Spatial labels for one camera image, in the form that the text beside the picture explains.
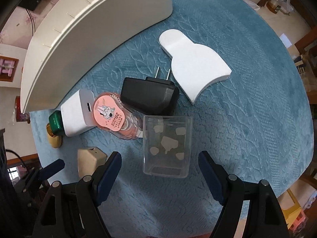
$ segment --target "black cable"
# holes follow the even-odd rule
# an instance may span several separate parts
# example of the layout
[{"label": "black cable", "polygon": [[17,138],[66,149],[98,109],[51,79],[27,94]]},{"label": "black cable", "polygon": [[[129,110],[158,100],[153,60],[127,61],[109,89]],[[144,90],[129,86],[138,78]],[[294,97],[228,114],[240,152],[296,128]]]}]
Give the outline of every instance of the black cable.
[{"label": "black cable", "polygon": [[29,17],[30,17],[30,20],[31,20],[31,25],[32,25],[32,36],[33,36],[33,20],[32,20],[32,17],[31,17],[31,14],[29,13],[28,9],[25,9],[26,12],[28,13]]},{"label": "black cable", "polygon": [[5,149],[5,152],[10,152],[10,153],[14,154],[22,162],[23,167],[28,170],[28,168],[26,167],[26,164],[24,163],[23,159],[16,152],[14,152],[11,149]]}]

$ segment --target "blue fleece blanket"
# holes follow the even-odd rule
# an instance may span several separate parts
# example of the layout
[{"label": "blue fleece blanket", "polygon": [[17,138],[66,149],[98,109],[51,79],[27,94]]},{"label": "blue fleece blanket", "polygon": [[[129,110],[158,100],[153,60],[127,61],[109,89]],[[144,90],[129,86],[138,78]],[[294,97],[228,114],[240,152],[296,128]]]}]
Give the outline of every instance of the blue fleece blanket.
[{"label": "blue fleece blanket", "polygon": [[64,101],[79,88],[92,90],[95,96],[103,91],[120,93],[125,77],[145,79],[158,66],[166,77],[171,60],[158,40],[171,28],[211,47],[232,69],[229,79],[206,88],[195,105],[180,94],[175,115],[194,117],[187,178],[143,174],[142,139],[119,140],[98,128],[66,137],[61,148],[52,149],[45,131],[52,111],[31,113],[42,165],[57,158],[66,163],[51,181],[78,181],[78,148],[97,146],[108,155],[122,154],[118,178],[99,207],[113,237],[185,238],[211,232],[222,207],[200,173],[202,150],[242,180],[267,179],[277,196],[298,179],[312,158],[313,125],[301,78],[278,36],[242,0],[173,0],[168,19],[106,55]]}]

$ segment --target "green bottle cap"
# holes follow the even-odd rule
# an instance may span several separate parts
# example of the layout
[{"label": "green bottle cap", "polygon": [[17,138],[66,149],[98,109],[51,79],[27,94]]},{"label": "green bottle cap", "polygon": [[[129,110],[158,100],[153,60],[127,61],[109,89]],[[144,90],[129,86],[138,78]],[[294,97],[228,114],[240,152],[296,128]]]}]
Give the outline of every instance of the green bottle cap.
[{"label": "green bottle cap", "polygon": [[61,111],[56,110],[54,111],[49,117],[50,126],[52,132],[56,136],[65,135],[63,120],[61,118]]}]

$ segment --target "curved beige board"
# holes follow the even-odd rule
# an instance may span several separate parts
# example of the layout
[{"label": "curved beige board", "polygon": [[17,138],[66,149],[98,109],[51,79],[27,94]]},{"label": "curved beige board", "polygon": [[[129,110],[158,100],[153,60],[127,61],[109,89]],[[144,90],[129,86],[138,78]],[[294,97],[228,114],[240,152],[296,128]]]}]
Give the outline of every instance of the curved beige board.
[{"label": "curved beige board", "polygon": [[30,42],[21,111],[55,108],[106,54],[171,14],[171,0],[59,0]]}]

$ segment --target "yellow chair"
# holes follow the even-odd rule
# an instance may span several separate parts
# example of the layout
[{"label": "yellow chair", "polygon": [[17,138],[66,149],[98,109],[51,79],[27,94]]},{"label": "yellow chair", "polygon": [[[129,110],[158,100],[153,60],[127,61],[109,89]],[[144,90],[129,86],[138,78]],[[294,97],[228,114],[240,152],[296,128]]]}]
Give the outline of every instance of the yellow chair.
[{"label": "yellow chair", "polygon": [[295,198],[294,194],[290,189],[287,189],[289,196],[291,197],[294,205],[288,209],[282,209],[283,215],[285,217],[287,228],[289,229],[291,225],[294,223],[295,219],[298,217],[299,213],[301,212],[302,208],[298,203],[297,199]]}]

